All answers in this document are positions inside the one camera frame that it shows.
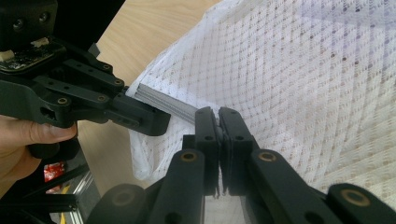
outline white mesh fabric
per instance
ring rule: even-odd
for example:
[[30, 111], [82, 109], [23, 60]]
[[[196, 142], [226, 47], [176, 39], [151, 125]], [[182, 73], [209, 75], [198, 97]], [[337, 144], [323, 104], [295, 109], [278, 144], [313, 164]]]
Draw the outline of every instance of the white mesh fabric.
[[[223, 1], [128, 94], [145, 85], [196, 108], [233, 108], [310, 186], [353, 183], [396, 208], [395, 22], [394, 1]], [[133, 157], [135, 173], [164, 176], [184, 133], [193, 125], [178, 118], [161, 137], [131, 132], [133, 154], [146, 154]]]

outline wooden table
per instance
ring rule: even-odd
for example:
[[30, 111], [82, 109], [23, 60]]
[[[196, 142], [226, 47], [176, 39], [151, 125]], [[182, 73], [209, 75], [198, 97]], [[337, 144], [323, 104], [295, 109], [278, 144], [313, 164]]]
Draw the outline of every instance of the wooden table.
[[[219, 0], [126, 0], [98, 46], [99, 60], [131, 84], [164, 49], [187, 33]], [[133, 176], [128, 131], [108, 122], [81, 121], [79, 140], [101, 195]]]

